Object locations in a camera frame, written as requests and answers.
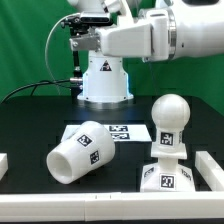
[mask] white cup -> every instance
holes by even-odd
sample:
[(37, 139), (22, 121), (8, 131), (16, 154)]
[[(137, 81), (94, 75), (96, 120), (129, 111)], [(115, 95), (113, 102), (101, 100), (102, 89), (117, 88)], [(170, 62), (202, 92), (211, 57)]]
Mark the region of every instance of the white cup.
[(47, 166), (57, 181), (69, 184), (110, 162), (114, 154), (110, 132), (97, 122), (87, 121), (48, 154)]

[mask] white pawn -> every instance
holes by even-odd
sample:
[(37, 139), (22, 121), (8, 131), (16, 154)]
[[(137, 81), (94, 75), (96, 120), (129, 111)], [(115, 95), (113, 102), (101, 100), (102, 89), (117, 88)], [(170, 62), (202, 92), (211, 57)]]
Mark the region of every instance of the white pawn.
[(180, 96), (168, 94), (153, 105), (152, 119), (156, 125), (156, 141), (151, 156), (158, 163), (143, 167), (141, 191), (195, 191), (192, 171), (178, 164), (187, 159), (182, 133), (190, 118), (190, 108)]

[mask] robotic arm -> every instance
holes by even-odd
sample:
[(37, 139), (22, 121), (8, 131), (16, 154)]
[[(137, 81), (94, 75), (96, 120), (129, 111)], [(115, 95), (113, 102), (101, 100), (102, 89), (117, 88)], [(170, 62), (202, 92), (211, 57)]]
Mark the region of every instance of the robotic arm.
[[(89, 51), (81, 104), (107, 109), (131, 102), (123, 57), (148, 62), (224, 53), (224, 0), (157, 0), (133, 18), (130, 8), (140, 1), (68, 0), (79, 12), (63, 22), (73, 55)], [(118, 13), (116, 25), (112, 13)]]
[[(104, 1), (105, 12), (120, 11), (121, 15), (116, 27), (95, 30), (95, 50), (107, 56), (143, 57), (145, 61), (223, 53), (224, 1), (200, 6), (186, 2), (189, 1), (157, 0), (154, 9), (142, 9), (133, 19), (125, 0)], [(71, 42), (78, 46), (79, 41)]]

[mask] table surface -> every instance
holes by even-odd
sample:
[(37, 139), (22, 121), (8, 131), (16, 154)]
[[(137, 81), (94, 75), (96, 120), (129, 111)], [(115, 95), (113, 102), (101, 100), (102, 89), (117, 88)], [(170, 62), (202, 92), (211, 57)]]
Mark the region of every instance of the table surface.
[[(69, 185), (58, 183), (50, 175), (46, 157), (59, 144), (66, 125), (88, 120), (101, 124), (146, 124), (155, 140), (151, 108), (156, 99), (137, 97), (133, 105), (101, 111), (73, 104), (67, 96), (10, 99), (0, 106), (0, 152), (8, 154), (9, 164), (0, 182), (0, 193), (139, 192), (142, 167), (157, 161), (150, 157), (151, 143), (117, 142), (110, 163)], [(185, 99), (191, 109), (183, 135), (188, 159), (179, 163), (192, 169), (196, 190), (207, 191), (209, 187), (194, 167), (195, 152), (208, 151), (223, 167), (224, 117), (196, 97)]]

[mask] green backdrop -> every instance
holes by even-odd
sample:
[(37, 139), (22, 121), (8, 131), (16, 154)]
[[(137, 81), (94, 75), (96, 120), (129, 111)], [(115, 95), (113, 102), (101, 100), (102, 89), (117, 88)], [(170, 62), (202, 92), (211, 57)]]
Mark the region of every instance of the green backdrop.
[[(141, 8), (153, 4), (154, 1), (143, 0)], [(1, 99), (20, 86), (51, 80), (44, 61), (46, 39), (53, 25), (73, 12), (66, 0), (0, 0)], [(50, 43), (49, 63), (55, 79), (72, 76), (68, 38), (69, 31), (59, 27)], [(83, 71), (87, 68), (85, 52), (81, 54), (81, 67)], [(125, 59), (124, 68), (135, 95), (198, 96), (224, 115), (224, 55), (151, 64), (144, 64), (138, 58)], [(30, 90), (20, 94), (28, 95)], [(40, 87), (35, 94), (57, 95), (58, 92), (51, 86)], [(61, 94), (70, 92), (62, 89)]]

